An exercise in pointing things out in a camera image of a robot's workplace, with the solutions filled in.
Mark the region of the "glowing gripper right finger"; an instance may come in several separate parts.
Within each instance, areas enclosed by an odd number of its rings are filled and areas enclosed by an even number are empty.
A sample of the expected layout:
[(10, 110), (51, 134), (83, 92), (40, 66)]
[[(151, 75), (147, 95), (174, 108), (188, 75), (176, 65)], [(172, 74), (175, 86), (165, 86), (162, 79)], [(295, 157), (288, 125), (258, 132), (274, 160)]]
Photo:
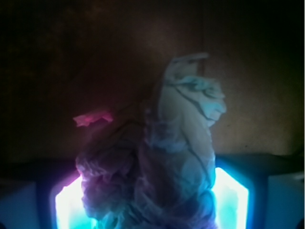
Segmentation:
[(250, 163), (216, 158), (216, 224), (220, 229), (263, 229), (266, 220), (267, 174)]

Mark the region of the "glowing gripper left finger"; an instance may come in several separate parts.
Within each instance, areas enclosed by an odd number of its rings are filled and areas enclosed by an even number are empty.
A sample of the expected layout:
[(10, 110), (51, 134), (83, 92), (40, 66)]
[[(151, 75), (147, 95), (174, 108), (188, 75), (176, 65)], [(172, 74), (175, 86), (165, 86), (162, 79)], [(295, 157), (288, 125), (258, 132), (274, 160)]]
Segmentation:
[(97, 220), (86, 215), (82, 202), (82, 177), (50, 177), (37, 187), (41, 229), (96, 229)]

